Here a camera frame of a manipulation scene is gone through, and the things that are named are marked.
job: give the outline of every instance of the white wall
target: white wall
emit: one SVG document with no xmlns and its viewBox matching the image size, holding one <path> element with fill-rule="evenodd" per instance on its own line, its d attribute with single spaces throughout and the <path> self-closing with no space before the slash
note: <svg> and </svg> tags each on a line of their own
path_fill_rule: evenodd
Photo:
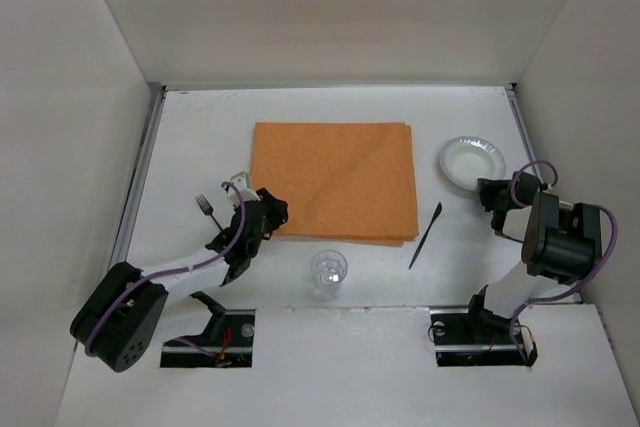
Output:
<svg viewBox="0 0 640 427">
<path fill-rule="evenodd" d="M 52 425 L 149 92 L 104 0 L 0 0 L 0 424 Z"/>
<path fill-rule="evenodd" d="M 591 290 L 640 409 L 640 0 L 568 0 L 518 84 L 538 157 L 567 200 L 617 214 L 620 240 Z"/>
<path fill-rule="evenodd" d="M 565 0 L 107 0 L 149 80 L 506 83 Z"/>
</svg>

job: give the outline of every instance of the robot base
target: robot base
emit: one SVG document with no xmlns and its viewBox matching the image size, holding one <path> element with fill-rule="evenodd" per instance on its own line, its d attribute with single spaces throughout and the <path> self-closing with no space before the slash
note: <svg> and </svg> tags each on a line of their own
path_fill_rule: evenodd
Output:
<svg viewBox="0 0 640 427">
<path fill-rule="evenodd" d="M 479 327 L 470 321 L 467 308 L 432 309 L 428 335 L 439 367 L 530 366 L 537 355 L 532 351 L 523 362 L 508 330 Z M 516 339 L 526 351 L 523 335 Z"/>
<path fill-rule="evenodd" d="M 188 337 L 198 347 L 211 352 L 213 356 L 202 354 L 197 349 L 176 340 L 162 346 L 160 367 L 221 369 L 247 368 L 253 362 L 253 337 L 255 331 L 255 311 L 227 310 L 221 329 L 215 337 L 204 335 Z M 224 359 L 217 361 L 217 354 L 223 348 L 225 331 L 231 332 L 231 341 L 224 349 Z"/>
</svg>

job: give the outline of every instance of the orange napkin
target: orange napkin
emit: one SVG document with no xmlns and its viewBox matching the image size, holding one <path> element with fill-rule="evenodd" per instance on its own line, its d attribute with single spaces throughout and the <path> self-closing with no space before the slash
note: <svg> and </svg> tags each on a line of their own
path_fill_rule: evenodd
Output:
<svg viewBox="0 0 640 427">
<path fill-rule="evenodd" d="M 418 235 L 406 124 L 257 123 L 251 176 L 289 203 L 278 235 L 387 245 Z"/>
</svg>

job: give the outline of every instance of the purple cable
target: purple cable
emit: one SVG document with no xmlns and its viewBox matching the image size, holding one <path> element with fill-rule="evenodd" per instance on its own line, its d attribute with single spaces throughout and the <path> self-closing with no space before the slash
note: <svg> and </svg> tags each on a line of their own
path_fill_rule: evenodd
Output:
<svg viewBox="0 0 640 427">
<path fill-rule="evenodd" d="M 214 359 L 218 358 L 218 352 L 209 352 L 206 349 L 203 349 L 202 347 L 200 347 L 197 344 L 194 344 L 193 342 L 191 342 L 189 339 L 185 339 L 184 337 L 177 337 L 173 340 L 177 340 L 178 342 L 182 342 L 183 344 L 188 345 L 189 347 L 193 347 L 194 349 L 196 349 L 198 352 L 200 352 L 201 354 L 207 355 L 209 357 L 213 357 Z"/>
<path fill-rule="evenodd" d="M 233 185 L 231 182 L 223 182 L 222 187 L 231 187 L 236 193 L 236 195 L 238 196 L 238 200 L 240 202 L 240 225 L 238 226 L 236 235 L 234 235 L 233 239 L 231 239 L 231 242 L 229 242 L 229 245 L 227 245 L 224 249 L 222 249 L 222 251 L 219 254 L 214 255 L 209 260 L 205 260 L 204 262 L 195 264 L 192 267 L 178 267 L 175 269 L 162 270 L 160 272 L 154 272 L 153 274 L 149 274 L 146 277 L 142 277 L 138 279 L 131 287 L 126 289 L 124 292 L 122 292 L 122 294 L 120 294 L 118 298 L 113 301 L 113 303 L 102 315 L 102 317 L 100 318 L 96 326 L 93 328 L 93 330 L 91 331 L 91 334 L 89 334 L 89 337 L 87 338 L 87 341 L 84 344 L 84 353 L 86 355 L 88 355 L 89 357 L 95 357 L 95 354 L 91 352 L 91 347 L 93 346 L 93 342 L 96 340 L 96 337 L 104 327 L 104 324 L 107 322 L 111 314 L 113 314 L 113 312 L 118 308 L 118 306 L 126 298 L 128 298 L 133 292 L 135 292 L 135 290 L 138 287 L 140 287 L 141 285 L 153 279 L 157 279 L 158 277 L 166 277 L 168 275 L 183 274 L 185 272 L 188 272 L 189 270 L 197 270 L 197 269 L 201 269 L 202 267 L 206 267 L 207 265 L 212 264 L 216 260 L 219 260 L 222 257 L 224 257 L 233 248 L 233 246 L 236 245 L 236 242 L 238 242 L 238 239 L 240 239 L 240 236 L 242 235 L 242 230 L 244 229 L 244 223 L 246 220 L 246 208 L 244 206 L 244 201 L 242 200 L 242 196 L 240 195 L 240 191 L 235 185 Z"/>
<path fill-rule="evenodd" d="M 602 258 L 600 259 L 600 262 L 598 262 L 598 265 L 596 265 L 593 269 L 591 269 L 591 272 L 589 272 L 589 274 L 584 279 L 582 279 L 580 282 L 576 283 L 576 285 L 574 285 L 573 287 L 568 289 L 566 292 L 563 292 L 562 294 L 555 295 L 553 297 L 540 297 L 540 298 L 537 298 L 537 299 L 530 299 L 527 302 L 525 302 L 524 304 L 522 304 L 520 307 L 518 307 L 513 312 L 513 314 L 511 315 L 511 323 L 509 324 L 509 336 L 511 338 L 511 342 L 513 342 L 513 344 L 518 348 L 518 352 L 520 353 L 520 357 L 522 357 L 522 360 L 523 360 L 523 362 L 525 364 L 527 363 L 527 356 L 522 351 L 520 346 L 518 345 L 518 340 L 516 339 L 516 335 L 514 333 L 515 323 L 516 323 L 516 321 L 518 319 L 518 316 L 529 305 L 548 303 L 548 302 L 556 302 L 558 300 L 566 299 L 567 297 L 569 297 L 570 295 L 575 294 L 576 292 L 581 292 L 582 289 L 584 289 L 587 286 L 587 284 L 589 282 L 591 282 L 596 275 L 598 275 L 598 272 L 600 272 L 602 270 L 604 265 L 609 260 L 609 257 L 611 257 L 611 254 L 613 253 L 613 249 L 615 248 L 616 243 L 618 242 L 618 221 L 616 219 L 616 216 L 613 215 L 613 212 L 611 212 L 609 209 L 607 209 L 606 207 L 603 207 L 601 205 L 593 205 L 593 207 L 596 207 L 601 212 L 604 212 L 605 215 L 607 217 L 609 217 L 609 222 L 611 222 L 611 238 L 609 239 L 609 245 L 607 245 L 607 249 L 605 250 L 604 254 L 602 255 Z"/>
<path fill-rule="evenodd" d="M 553 172 L 554 179 L 553 179 L 553 184 L 551 184 L 551 187 L 553 187 L 558 183 L 558 171 L 556 170 L 555 166 L 551 162 L 549 162 L 548 160 L 534 160 L 532 162 L 529 162 L 527 165 L 522 167 L 518 172 L 516 172 L 516 175 L 513 176 L 513 180 L 511 181 L 511 188 L 510 188 L 511 200 L 513 200 L 513 203 L 516 204 L 521 209 L 528 207 L 528 205 L 523 204 L 516 197 L 516 184 L 520 180 L 520 176 L 525 170 L 527 170 L 529 167 L 533 167 L 534 165 L 538 165 L 538 164 L 546 165 Z"/>
</svg>

